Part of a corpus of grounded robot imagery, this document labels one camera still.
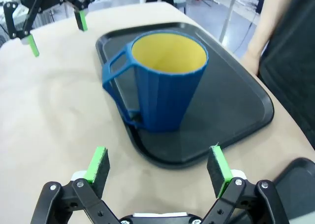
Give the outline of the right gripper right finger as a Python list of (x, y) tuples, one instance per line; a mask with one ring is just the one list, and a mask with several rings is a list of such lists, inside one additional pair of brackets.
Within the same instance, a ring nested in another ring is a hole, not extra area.
[(226, 224), (235, 209), (244, 210), (253, 224), (286, 224), (288, 217), (273, 182), (233, 176), (218, 145), (210, 147), (207, 162), (214, 193), (214, 205), (202, 219), (203, 224)]

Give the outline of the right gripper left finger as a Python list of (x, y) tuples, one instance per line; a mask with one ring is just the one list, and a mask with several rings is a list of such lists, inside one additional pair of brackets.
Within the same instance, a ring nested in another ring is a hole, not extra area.
[(108, 150), (97, 147), (82, 178), (65, 186), (55, 181), (43, 186), (31, 223), (66, 224), (73, 212), (83, 210), (93, 224), (117, 224), (117, 217), (101, 199), (109, 169)]

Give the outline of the person's right hand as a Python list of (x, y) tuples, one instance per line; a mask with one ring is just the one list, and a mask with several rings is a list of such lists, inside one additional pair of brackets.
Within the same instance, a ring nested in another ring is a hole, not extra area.
[(241, 58), (242, 66), (251, 74), (258, 75), (261, 51), (248, 47)]

